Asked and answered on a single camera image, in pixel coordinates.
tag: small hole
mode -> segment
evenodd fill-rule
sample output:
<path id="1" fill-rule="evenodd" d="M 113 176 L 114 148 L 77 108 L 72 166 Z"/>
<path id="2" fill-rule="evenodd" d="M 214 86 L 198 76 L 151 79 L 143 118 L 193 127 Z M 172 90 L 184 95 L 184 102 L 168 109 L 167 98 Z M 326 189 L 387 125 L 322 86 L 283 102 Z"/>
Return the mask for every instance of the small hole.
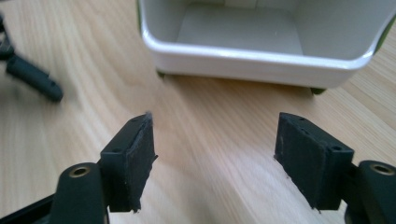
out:
<path id="1" fill-rule="evenodd" d="M 85 172 L 87 172 L 87 169 L 85 169 L 85 168 L 80 168 L 80 169 L 75 170 L 75 172 L 73 172 L 73 175 L 82 175 L 82 174 L 84 174 Z"/>
<path id="2" fill-rule="evenodd" d="M 381 164 L 372 164 L 370 167 L 381 175 L 395 175 L 393 170 Z"/>
<path id="3" fill-rule="evenodd" d="M 332 147 L 332 149 L 339 151 L 339 150 L 341 150 L 342 148 L 341 148 L 341 147 Z"/>
<path id="4" fill-rule="evenodd" d="M 70 175 L 71 177 L 73 177 L 73 178 L 77 178 L 77 177 L 84 176 L 84 175 L 86 175 L 86 174 L 89 173 L 89 172 L 90 172 L 90 168 L 89 168 L 89 167 L 81 166 L 81 167 L 77 167 L 77 168 L 73 169 L 73 170 L 70 172 L 69 175 Z"/>
<path id="5" fill-rule="evenodd" d="M 120 148 L 113 148 L 113 150 L 111 150 L 112 152 L 116 152 L 116 153 L 119 153 L 119 152 L 121 152 L 121 149 Z"/>

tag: wooden surface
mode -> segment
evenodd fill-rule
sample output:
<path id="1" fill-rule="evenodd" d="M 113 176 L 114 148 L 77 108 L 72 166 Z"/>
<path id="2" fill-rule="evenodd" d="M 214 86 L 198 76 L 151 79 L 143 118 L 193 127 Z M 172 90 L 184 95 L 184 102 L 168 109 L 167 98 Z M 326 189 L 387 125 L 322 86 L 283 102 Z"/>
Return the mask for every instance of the wooden surface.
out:
<path id="1" fill-rule="evenodd" d="M 133 0 L 0 3 L 11 38 L 50 71 L 54 105 L 0 76 L 0 217 L 55 191 L 59 174 L 99 152 L 135 116 L 154 117 L 155 161 L 142 210 L 113 223 L 343 223 L 311 210 L 273 159 L 278 114 L 297 114 L 356 150 L 354 163 L 396 165 L 396 29 L 340 88 L 157 77 Z M 2 63 L 1 73 L 5 67 Z"/>

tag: black plastic bracket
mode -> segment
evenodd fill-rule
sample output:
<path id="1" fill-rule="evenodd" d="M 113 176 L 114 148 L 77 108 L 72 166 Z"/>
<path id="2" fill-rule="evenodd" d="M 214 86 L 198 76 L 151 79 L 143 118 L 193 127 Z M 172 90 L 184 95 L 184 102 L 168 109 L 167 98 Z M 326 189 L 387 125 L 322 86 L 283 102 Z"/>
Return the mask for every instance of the black plastic bracket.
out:
<path id="1" fill-rule="evenodd" d="M 7 72 L 45 95 L 52 102 L 64 97 L 61 87 L 50 76 L 15 53 L 3 17 L 0 15 L 0 60 L 7 61 Z"/>
<path id="2" fill-rule="evenodd" d="M 379 161 L 352 164 L 354 150 L 309 120 L 280 113 L 275 158 L 312 208 L 348 204 L 346 223 L 396 223 L 396 169 Z"/>
<path id="3" fill-rule="evenodd" d="M 101 153 L 60 175 L 54 195 L 0 219 L 1 224 L 108 222 L 111 212 L 141 209 L 140 198 L 157 158 L 150 113 L 129 120 Z"/>

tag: white plastic box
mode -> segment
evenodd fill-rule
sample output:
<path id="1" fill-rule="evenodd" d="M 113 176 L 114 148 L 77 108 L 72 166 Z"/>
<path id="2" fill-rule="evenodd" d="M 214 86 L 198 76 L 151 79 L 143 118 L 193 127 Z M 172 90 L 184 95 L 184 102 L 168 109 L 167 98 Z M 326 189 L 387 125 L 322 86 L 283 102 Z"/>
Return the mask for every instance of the white plastic box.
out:
<path id="1" fill-rule="evenodd" d="M 337 87 L 363 68 L 396 0 L 137 0 L 158 71 Z"/>

